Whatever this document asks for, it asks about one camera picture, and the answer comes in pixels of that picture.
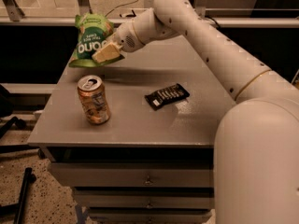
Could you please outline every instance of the desk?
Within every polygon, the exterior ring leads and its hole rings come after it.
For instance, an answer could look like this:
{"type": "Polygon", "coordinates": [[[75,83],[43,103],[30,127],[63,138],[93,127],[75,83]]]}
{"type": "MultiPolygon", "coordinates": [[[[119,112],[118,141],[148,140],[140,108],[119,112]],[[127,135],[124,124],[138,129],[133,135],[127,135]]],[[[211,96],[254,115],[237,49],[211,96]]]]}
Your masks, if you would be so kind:
{"type": "Polygon", "coordinates": [[[44,151],[50,172],[95,220],[202,223],[214,207],[215,133],[234,104],[178,36],[105,67],[67,66],[28,143],[44,151]],[[104,80],[112,113],[98,126],[77,95],[87,75],[104,80]],[[190,97],[153,111],[144,95],[176,83],[190,97]]]}

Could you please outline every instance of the snack bag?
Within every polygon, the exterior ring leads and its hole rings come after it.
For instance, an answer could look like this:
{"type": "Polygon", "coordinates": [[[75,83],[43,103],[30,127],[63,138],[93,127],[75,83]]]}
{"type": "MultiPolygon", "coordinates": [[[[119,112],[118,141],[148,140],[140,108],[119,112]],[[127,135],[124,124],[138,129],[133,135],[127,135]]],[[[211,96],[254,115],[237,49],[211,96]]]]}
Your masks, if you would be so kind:
{"type": "Polygon", "coordinates": [[[114,24],[104,15],[86,13],[76,16],[75,26],[79,29],[78,44],[74,50],[70,67],[96,67],[114,63],[123,57],[98,63],[93,59],[93,54],[102,48],[106,38],[113,34],[114,24]]]}

